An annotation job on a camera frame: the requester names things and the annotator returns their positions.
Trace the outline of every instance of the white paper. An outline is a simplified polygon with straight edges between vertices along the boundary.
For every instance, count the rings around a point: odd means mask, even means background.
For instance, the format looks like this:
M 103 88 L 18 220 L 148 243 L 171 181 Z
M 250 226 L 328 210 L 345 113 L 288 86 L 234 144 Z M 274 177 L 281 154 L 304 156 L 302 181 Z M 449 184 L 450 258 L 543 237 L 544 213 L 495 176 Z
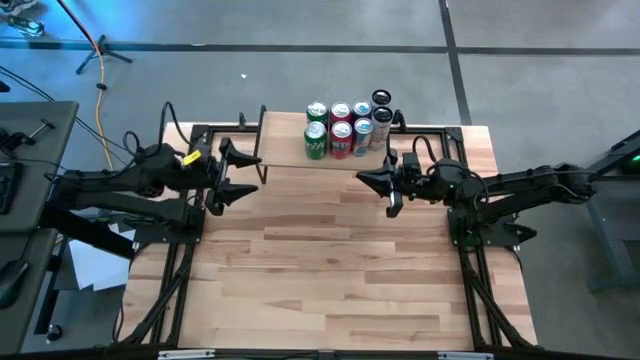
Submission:
M 110 224 L 109 229 L 131 241 L 135 236 L 135 230 L 120 233 L 117 224 Z M 69 247 L 80 289 L 93 285 L 93 290 L 98 291 L 127 283 L 128 259 L 94 248 L 79 240 L 70 241 Z

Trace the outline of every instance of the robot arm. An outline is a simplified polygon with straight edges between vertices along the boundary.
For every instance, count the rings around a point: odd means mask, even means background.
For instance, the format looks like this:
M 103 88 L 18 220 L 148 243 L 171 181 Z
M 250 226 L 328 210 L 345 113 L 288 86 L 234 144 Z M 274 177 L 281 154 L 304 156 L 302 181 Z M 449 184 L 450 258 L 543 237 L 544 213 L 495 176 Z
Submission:
M 387 217 L 399 214 L 403 196 L 410 201 L 442 201 L 451 207 L 453 238 L 472 238 L 469 235 L 484 225 L 522 210 L 550 202 L 582 204 L 594 194 L 591 173 L 575 165 L 541 166 L 481 178 L 456 160 L 441 159 L 423 174 L 416 153 L 404 153 L 402 158 L 402 165 L 396 167 L 397 155 L 391 149 L 382 168 L 360 171 L 356 177 L 381 197 L 390 198 Z M 503 198 L 489 201 L 496 196 Z
M 181 154 L 168 144 L 160 148 L 154 145 L 139 149 L 131 166 L 119 172 L 67 171 L 56 179 L 50 203 L 67 210 L 98 207 L 124 211 L 182 227 L 196 220 L 194 206 L 183 199 L 146 198 L 160 196 L 165 187 L 175 191 L 209 190 L 204 205 L 219 216 L 225 206 L 258 190 L 254 185 L 231 184 L 226 174 L 229 165 L 255 165 L 260 158 L 240 153 L 229 138 L 222 139 L 220 160 L 211 155 L 209 145 L 198 144 L 196 150 L 199 157 L 187 161 L 187 157 L 180 159 Z

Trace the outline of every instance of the black can lid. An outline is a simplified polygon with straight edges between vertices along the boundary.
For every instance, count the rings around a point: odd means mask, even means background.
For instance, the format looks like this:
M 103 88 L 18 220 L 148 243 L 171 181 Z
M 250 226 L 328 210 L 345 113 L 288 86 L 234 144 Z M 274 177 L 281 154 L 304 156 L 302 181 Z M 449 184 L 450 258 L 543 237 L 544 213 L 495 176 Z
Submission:
M 386 106 L 378 106 L 373 110 L 373 118 L 379 122 L 389 122 L 393 118 L 393 112 Z
M 391 102 L 391 94 L 387 90 L 376 90 L 371 95 L 371 100 L 377 105 L 388 105 Z

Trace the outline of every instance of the aluminum can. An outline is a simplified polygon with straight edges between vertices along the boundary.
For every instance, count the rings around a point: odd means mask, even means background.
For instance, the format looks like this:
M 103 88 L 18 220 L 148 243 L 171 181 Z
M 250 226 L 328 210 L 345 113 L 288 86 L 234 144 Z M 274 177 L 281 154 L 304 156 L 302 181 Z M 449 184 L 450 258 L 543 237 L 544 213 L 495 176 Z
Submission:
M 338 101 L 331 106 L 331 113 L 329 114 L 330 125 L 337 123 L 338 121 L 346 121 L 349 125 L 353 124 L 353 116 L 351 116 L 351 106 L 344 101 Z
M 386 106 L 378 106 L 373 110 L 370 150 L 376 151 L 386 148 L 392 118 L 393 112 Z
M 356 120 L 353 125 L 353 156 L 365 156 L 371 143 L 373 122 L 367 118 Z
M 319 121 L 327 127 L 329 124 L 329 108 L 325 103 L 314 101 L 307 106 L 307 123 L 312 121 Z
M 353 129 L 346 121 L 338 121 L 331 127 L 329 153 L 336 159 L 344 159 L 351 153 Z
M 367 100 L 358 100 L 353 104 L 353 118 L 359 119 L 366 117 L 371 119 L 371 103 Z
M 327 154 L 327 130 L 319 121 L 312 121 L 304 131 L 304 150 L 313 160 L 322 159 Z
M 387 90 L 376 90 L 371 94 L 371 100 L 377 106 L 388 106 L 391 102 L 391 93 Z

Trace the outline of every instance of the gray floor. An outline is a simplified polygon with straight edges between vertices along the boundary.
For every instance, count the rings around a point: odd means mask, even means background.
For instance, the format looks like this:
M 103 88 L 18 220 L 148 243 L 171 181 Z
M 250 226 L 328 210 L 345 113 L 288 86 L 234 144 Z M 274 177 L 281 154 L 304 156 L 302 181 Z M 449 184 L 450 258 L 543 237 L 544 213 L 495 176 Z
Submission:
M 81 40 L 55 2 L 43 2 L 31 14 L 45 21 L 47 39 Z M 92 33 L 123 42 L 445 45 L 436 0 L 72 4 Z M 634 0 L 449 0 L 449 8 L 459 46 L 640 47 L 640 3 Z M 16 36 L 0 25 L 0 37 Z M 2 49 L 0 64 L 56 99 L 80 102 L 80 117 L 93 124 L 97 62 L 81 76 L 73 73 L 85 55 Z M 411 123 L 460 124 L 447 55 L 125 55 L 135 62 L 106 62 L 103 124 L 116 141 L 125 130 L 136 131 L 143 142 L 153 141 L 165 100 L 175 104 L 181 121 L 229 121 L 240 111 L 255 119 L 261 104 L 297 111 L 316 98 L 355 100 L 380 87 L 392 92 L 394 105 Z M 471 119 L 490 127 L 503 172 L 564 161 L 588 165 L 640 127 L 640 57 L 463 55 L 460 63 Z M 14 87 L 0 100 L 38 97 Z M 95 140 L 76 128 L 63 165 L 95 169 L 106 162 Z M 539 343 L 554 350 L 640 357 L 640 291 L 587 291 L 585 282 L 607 267 L 586 209 L 548 205 L 522 215 L 524 224 L 539 230 L 522 249 Z M 56 319 L 71 329 L 68 336 L 48 347 L 41 338 L 31 338 L 25 350 L 105 343 L 117 310 L 95 304 L 117 303 L 114 293 L 99 295 L 101 300 L 84 293 L 65 295 L 68 301 L 58 306 Z M 69 309 L 76 306 L 84 310 L 71 316 Z M 101 324 L 92 326 L 102 335 L 87 337 L 82 329 L 87 324 Z

